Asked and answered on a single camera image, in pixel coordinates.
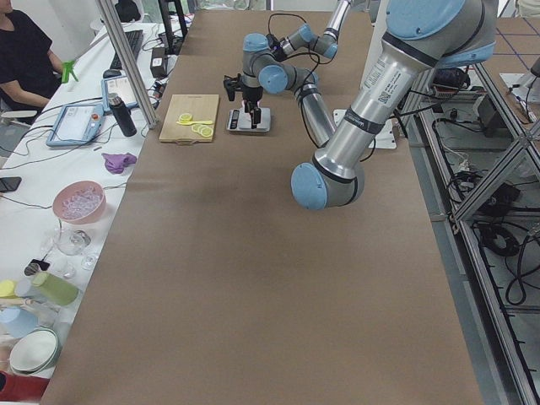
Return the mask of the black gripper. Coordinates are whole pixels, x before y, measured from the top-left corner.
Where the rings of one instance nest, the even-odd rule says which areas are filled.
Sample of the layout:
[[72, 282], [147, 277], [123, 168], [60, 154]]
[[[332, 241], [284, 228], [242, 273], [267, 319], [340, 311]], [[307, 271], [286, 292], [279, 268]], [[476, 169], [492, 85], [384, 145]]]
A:
[[259, 101], [262, 99], [263, 87], [257, 84], [254, 77], [238, 73], [230, 77], [224, 75], [224, 89], [229, 101], [235, 100], [235, 94], [241, 92], [245, 111], [251, 111], [251, 127], [257, 128], [262, 121]]

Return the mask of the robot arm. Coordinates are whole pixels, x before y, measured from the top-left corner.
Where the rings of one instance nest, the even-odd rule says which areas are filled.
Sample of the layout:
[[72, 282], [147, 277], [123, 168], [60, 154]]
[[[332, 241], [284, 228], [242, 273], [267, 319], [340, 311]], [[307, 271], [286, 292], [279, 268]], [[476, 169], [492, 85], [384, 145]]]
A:
[[496, 1], [390, 1], [381, 54], [337, 126], [323, 130], [311, 160], [291, 176], [307, 209], [341, 207], [364, 189], [360, 158], [424, 71], [483, 62], [495, 46]]
[[316, 68], [336, 56], [340, 29], [352, 5], [351, 1], [338, 1], [321, 35], [304, 22], [282, 39], [271, 32], [245, 36], [242, 72], [224, 77], [229, 100], [233, 101], [238, 93], [242, 96], [241, 107], [229, 112], [229, 132], [269, 132], [271, 112], [261, 106], [262, 96], [289, 91], [296, 99], [310, 140], [317, 148], [326, 145], [336, 124], [318, 89]]

